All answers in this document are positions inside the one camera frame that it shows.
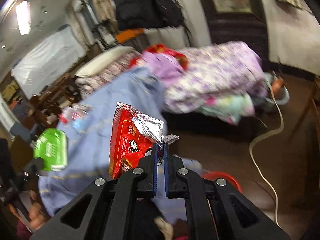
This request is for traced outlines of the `person's left hand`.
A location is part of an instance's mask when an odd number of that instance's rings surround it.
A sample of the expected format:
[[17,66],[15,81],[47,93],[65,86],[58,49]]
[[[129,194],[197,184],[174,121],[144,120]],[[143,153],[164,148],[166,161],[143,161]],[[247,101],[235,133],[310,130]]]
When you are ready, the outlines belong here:
[[11,204],[9,204],[10,211],[17,217],[19,221],[21,221],[24,225],[27,226],[30,230],[39,230],[46,223],[46,217],[42,212],[42,206],[36,201],[36,193],[34,191],[29,191],[28,199],[32,203],[29,209],[29,222],[25,223],[26,220],[23,219],[18,210]]

